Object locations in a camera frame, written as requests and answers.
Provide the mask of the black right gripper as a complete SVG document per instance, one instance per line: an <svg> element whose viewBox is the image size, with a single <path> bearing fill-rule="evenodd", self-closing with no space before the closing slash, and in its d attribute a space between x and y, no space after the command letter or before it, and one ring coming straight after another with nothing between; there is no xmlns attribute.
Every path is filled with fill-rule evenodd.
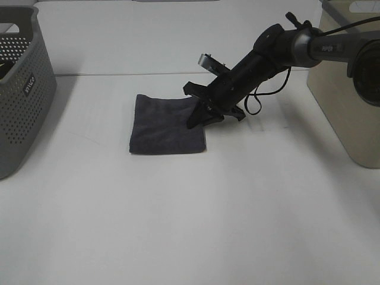
<svg viewBox="0 0 380 285"><path fill-rule="evenodd" d="M252 50L234 68L217 76L207 86L187 82L183 92L198 100L186 122L187 128L219 123L225 115L242 120L245 114L236 105L278 73L278 67L270 58Z"/></svg>

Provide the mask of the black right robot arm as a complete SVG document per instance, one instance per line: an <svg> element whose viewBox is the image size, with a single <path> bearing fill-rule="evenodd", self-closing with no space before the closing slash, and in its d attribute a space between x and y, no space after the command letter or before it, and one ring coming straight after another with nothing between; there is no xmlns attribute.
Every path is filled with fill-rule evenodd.
<svg viewBox="0 0 380 285"><path fill-rule="evenodd" d="M186 125L209 125L225 116L241 121L244 111L237 104L251 96L264 81L293 67L312 68L322 61L344 62L363 101L379 106L379 31L328 34L317 28L300 25L285 30L275 24L264 31L252 50L233 68L228 69L209 55L201 64L216 78L209 85L185 84L186 95L197 98L195 109Z"/></svg>

